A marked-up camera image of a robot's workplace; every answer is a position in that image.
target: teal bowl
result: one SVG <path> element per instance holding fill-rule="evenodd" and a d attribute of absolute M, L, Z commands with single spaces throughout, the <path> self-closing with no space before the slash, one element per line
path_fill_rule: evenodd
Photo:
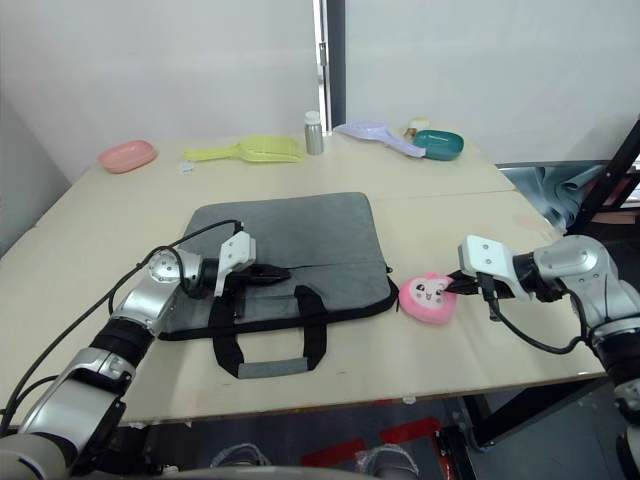
<path fill-rule="evenodd" d="M 426 158 L 448 161 L 457 158 L 464 148 L 464 139 L 455 133 L 441 130 L 421 130 L 413 144 L 427 150 Z"/>

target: yellow scoop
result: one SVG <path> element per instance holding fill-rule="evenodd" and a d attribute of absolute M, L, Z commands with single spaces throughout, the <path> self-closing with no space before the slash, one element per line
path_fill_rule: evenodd
<path fill-rule="evenodd" d="M 299 162 L 304 158 L 304 151 L 291 137 L 250 135 L 231 147 L 184 152 L 184 159 L 189 162 L 230 157 L 241 158 L 247 162 Z"/>

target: black bag handle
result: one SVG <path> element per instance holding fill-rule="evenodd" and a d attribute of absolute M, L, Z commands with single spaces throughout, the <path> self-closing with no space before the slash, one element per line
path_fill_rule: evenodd
<path fill-rule="evenodd" d="M 294 296 L 303 318 L 327 313 L 322 298 L 304 285 L 295 288 Z M 233 300 L 216 298 L 209 316 L 209 325 L 233 323 Z M 304 328 L 302 357 L 269 362 L 245 362 L 236 335 L 213 337 L 213 351 L 218 364 L 236 378 L 266 378 L 308 372 L 316 368 L 327 351 L 327 325 L 307 325 Z"/>

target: white wall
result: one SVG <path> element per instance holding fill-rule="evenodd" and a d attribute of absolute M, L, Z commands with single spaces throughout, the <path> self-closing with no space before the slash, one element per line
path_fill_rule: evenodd
<path fill-rule="evenodd" d="M 0 0 L 0 85 L 65 175 L 143 138 L 300 130 L 311 0 Z"/>
<path fill-rule="evenodd" d="M 347 118 L 455 125 L 496 163 L 610 158 L 640 113 L 637 0 L 347 0 Z"/>
<path fill-rule="evenodd" d="M 0 257 L 68 186 L 62 172 L 0 95 Z"/>

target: red floor marking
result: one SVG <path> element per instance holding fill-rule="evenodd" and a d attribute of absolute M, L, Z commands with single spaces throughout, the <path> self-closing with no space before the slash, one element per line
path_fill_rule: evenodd
<path fill-rule="evenodd" d="M 355 457 L 356 452 L 366 449 L 367 446 L 364 444 L 364 440 L 358 438 L 351 442 L 341 443 L 326 450 L 305 455 L 300 459 L 300 463 L 306 467 L 330 467 L 351 460 Z"/>
<path fill-rule="evenodd" d="M 438 430 L 440 430 L 440 422 L 436 418 L 425 418 L 383 430 L 380 432 L 380 438 L 384 443 L 398 444 L 420 437 L 432 437 Z"/>

